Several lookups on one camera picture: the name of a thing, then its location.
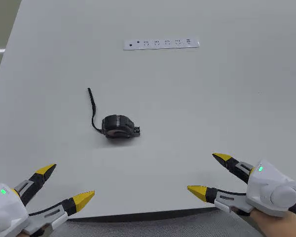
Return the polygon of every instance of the power strip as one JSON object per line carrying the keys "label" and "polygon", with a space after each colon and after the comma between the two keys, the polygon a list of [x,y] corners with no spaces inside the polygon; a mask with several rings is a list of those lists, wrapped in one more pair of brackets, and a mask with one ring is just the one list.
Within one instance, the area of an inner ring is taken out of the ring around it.
{"label": "power strip", "polygon": [[133,39],[124,41],[124,50],[162,49],[162,48],[198,48],[196,38],[177,39]]}

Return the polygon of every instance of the human hand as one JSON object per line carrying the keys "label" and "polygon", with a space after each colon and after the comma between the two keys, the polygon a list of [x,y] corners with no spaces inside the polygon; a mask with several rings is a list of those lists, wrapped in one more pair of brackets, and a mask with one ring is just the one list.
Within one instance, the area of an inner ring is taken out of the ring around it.
{"label": "human hand", "polygon": [[296,237],[296,214],[290,211],[274,217],[254,209],[250,216],[267,237]]}

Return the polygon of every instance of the black tape measure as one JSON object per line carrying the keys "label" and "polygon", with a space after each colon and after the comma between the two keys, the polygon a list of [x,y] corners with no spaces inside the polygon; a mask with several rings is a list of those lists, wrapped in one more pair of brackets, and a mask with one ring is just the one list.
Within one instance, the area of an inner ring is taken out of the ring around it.
{"label": "black tape measure", "polygon": [[93,99],[91,89],[88,88],[91,105],[92,105],[92,126],[107,138],[131,138],[140,136],[140,128],[135,127],[134,123],[124,115],[110,115],[102,120],[102,128],[99,129],[94,125],[94,116],[96,106]]}

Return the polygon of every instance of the white power strip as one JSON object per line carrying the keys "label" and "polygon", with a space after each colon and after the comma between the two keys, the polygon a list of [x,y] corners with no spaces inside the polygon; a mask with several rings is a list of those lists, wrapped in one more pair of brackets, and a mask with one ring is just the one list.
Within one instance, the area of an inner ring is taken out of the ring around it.
{"label": "white power strip", "polygon": [[198,47],[199,41],[196,38],[133,39],[124,41],[124,50]]}

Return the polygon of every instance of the white table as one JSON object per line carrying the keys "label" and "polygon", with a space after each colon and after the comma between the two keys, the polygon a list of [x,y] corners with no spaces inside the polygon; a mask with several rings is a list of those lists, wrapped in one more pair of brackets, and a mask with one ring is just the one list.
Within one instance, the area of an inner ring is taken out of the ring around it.
{"label": "white table", "polygon": [[[200,48],[123,51],[198,36]],[[122,114],[141,137],[90,123]],[[80,192],[74,217],[209,206],[187,185],[246,186],[212,152],[296,179],[296,0],[23,0],[0,67],[0,182],[56,162],[29,210]]]}

